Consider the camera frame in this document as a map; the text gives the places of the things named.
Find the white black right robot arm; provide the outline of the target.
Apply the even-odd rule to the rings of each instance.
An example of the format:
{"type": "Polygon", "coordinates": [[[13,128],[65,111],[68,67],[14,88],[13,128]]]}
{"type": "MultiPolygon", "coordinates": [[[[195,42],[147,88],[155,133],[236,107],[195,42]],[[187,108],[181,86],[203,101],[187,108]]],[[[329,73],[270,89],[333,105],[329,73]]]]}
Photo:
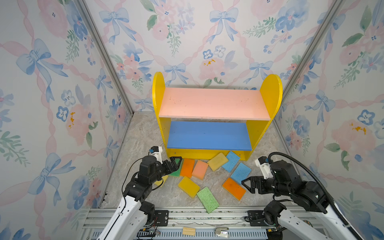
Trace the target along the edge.
{"type": "Polygon", "coordinates": [[[262,214],[249,214],[245,220],[251,225],[264,223],[273,232],[290,230],[306,240],[361,240],[362,236],[342,214],[334,199],[319,180],[304,181],[295,167],[284,161],[271,162],[266,157],[257,160],[262,176],[248,177],[242,185],[252,194],[272,194],[283,197],[272,200],[262,214]],[[313,229],[297,217],[284,202],[293,202],[314,215],[326,228],[328,235],[313,229]]]}

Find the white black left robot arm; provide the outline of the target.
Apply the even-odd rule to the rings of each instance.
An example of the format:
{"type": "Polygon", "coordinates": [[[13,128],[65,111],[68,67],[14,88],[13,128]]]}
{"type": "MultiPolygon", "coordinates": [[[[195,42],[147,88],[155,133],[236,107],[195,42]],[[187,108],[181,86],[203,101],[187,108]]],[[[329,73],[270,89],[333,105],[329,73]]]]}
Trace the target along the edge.
{"type": "Polygon", "coordinates": [[[181,157],[171,157],[162,162],[155,156],[140,159],[139,171],[124,185],[121,202],[99,235],[99,240],[133,240],[145,226],[155,222],[155,205],[146,201],[153,191],[153,184],[164,176],[176,172],[181,157]]]}

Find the light green sponge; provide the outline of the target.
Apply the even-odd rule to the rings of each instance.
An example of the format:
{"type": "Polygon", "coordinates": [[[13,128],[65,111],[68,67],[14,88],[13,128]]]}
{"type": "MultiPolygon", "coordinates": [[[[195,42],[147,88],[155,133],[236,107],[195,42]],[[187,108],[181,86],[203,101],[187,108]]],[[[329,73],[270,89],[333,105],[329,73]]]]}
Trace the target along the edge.
{"type": "Polygon", "coordinates": [[[216,210],[220,205],[210,189],[208,187],[203,188],[197,193],[197,196],[201,203],[203,204],[204,208],[206,209],[207,213],[210,214],[214,210],[216,210]]]}

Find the yellow sponge under left arm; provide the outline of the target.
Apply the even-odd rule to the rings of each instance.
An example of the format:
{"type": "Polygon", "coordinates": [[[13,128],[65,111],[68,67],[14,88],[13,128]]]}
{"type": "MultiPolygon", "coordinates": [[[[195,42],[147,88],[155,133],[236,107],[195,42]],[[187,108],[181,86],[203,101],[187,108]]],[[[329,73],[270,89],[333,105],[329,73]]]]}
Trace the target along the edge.
{"type": "Polygon", "coordinates": [[[157,187],[162,186],[162,185],[166,182],[166,180],[168,179],[168,177],[169,177],[169,176],[164,176],[164,177],[162,177],[162,179],[161,179],[160,181],[156,181],[154,184],[155,184],[157,187]]]}

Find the bright yellow sponge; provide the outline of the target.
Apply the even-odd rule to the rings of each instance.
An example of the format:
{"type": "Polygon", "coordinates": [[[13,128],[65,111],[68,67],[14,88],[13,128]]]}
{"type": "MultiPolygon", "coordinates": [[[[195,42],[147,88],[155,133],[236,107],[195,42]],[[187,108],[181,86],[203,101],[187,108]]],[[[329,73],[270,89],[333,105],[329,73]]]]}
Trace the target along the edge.
{"type": "Polygon", "coordinates": [[[200,186],[198,186],[188,177],[183,177],[179,182],[178,187],[191,198],[194,198],[200,191],[200,186]]]}

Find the pink salmon sponge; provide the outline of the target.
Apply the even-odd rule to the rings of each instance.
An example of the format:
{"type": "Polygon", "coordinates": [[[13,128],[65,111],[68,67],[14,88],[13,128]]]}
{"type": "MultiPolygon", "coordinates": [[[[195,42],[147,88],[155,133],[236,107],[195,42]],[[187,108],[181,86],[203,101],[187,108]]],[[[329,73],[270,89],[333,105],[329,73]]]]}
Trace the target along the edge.
{"type": "Polygon", "coordinates": [[[198,160],[193,169],[192,176],[199,180],[203,180],[207,172],[208,166],[208,163],[198,160]]]}

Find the pale yellow sponge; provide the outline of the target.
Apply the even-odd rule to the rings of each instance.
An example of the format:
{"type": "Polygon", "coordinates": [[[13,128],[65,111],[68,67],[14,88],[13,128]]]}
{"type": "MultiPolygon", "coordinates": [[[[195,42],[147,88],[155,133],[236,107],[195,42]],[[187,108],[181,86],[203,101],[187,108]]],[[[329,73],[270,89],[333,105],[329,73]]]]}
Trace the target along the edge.
{"type": "Polygon", "coordinates": [[[208,163],[209,167],[211,168],[211,170],[213,172],[215,172],[221,166],[226,164],[228,161],[229,160],[227,159],[227,157],[223,153],[219,153],[218,155],[213,157],[211,160],[209,160],[207,163],[208,163]]]}

